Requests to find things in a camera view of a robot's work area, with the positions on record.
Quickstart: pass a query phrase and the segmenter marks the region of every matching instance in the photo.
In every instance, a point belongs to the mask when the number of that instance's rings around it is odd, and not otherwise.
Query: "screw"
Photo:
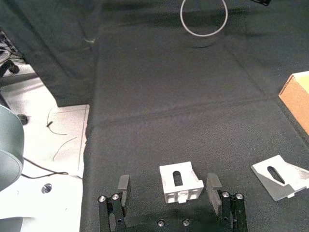
[[[187,219],[183,220],[183,225],[184,226],[189,226],[190,225],[190,221],[187,220]]]
[[[241,200],[241,199],[243,199],[243,195],[242,195],[241,193],[237,193],[237,194],[236,194],[236,198],[237,198],[238,200]]]
[[[159,221],[158,221],[158,226],[159,226],[159,227],[163,227],[164,224],[165,224],[165,222],[164,222],[163,220],[159,220]]]
[[[230,194],[229,194],[228,192],[223,192],[223,193],[222,193],[222,196],[223,196],[223,197],[229,197]]]
[[[104,202],[106,200],[106,197],[104,197],[104,196],[100,196],[99,198],[98,198],[98,201],[99,202]]]
[[[52,190],[52,184],[46,184],[42,187],[42,193],[49,193]]]
[[[113,197],[112,197],[112,199],[113,199],[114,201],[116,201],[118,198],[119,198],[119,195],[118,195],[118,194],[114,194]]]

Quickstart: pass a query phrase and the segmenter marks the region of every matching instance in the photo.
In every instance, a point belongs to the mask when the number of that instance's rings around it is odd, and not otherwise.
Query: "cardboard box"
[[[279,97],[309,135],[309,72],[292,74]]]

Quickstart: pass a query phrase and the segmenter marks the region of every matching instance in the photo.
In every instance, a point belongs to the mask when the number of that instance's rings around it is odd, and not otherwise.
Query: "black cloth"
[[[251,165],[281,155],[309,168],[308,136],[278,98],[290,74],[309,68],[309,3],[227,3],[226,28],[200,39],[181,26],[181,1],[104,1],[81,232],[99,230],[97,198],[115,193],[123,174],[128,225],[146,215],[214,217],[205,191],[165,204],[159,166],[186,161],[204,184],[216,173],[225,190],[245,195],[249,231],[308,231],[308,191],[274,202]],[[204,4],[188,3],[184,16],[201,33],[223,20]]]
[[[58,106],[88,104],[99,0],[1,0],[0,29],[22,52]]]

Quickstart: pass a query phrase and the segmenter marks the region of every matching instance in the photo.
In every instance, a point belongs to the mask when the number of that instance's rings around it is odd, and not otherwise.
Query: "bolt head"
[[[114,201],[116,201],[118,198],[119,198],[119,195],[118,195],[118,194],[114,194],[114,195],[112,196],[112,199],[113,199]]]
[[[163,227],[164,224],[165,224],[165,222],[164,222],[163,220],[159,220],[159,221],[158,221],[158,226],[159,226],[159,227]]]
[[[187,220],[187,219],[183,220],[183,225],[184,226],[189,226],[190,225],[190,221]]]
[[[98,201],[99,202],[104,202],[106,200],[106,197],[105,196],[100,196],[99,198],[98,198]]]
[[[243,199],[243,195],[242,195],[241,193],[237,193],[237,194],[236,194],[236,198],[237,198],[238,200],[242,200],[242,199]]]
[[[230,194],[229,194],[228,192],[223,192],[223,193],[222,193],[222,196],[223,196],[223,197],[229,197]]]

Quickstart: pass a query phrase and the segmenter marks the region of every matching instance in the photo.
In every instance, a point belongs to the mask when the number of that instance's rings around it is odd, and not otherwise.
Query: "white floor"
[[[89,106],[58,108],[40,78],[3,87],[1,93],[14,113],[29,116],[29,123],[24,126],[24,157],[48,169],[69,173],[69,176],[54,175],[36,180],[20,177],[0,192],[0,199],[6,199],[0,203],[1,210],[7,203],[11,209],[7,215],[26,217],[23,232],[42,229],[78,232]],[[52,133],[47,128],[47,120],[53,122],[50,129],[62,135]],[[33,177],[49,174],[26,161],[23,173]],[[50,193],[42,194],[42,187],[47,183],[53,188]]]

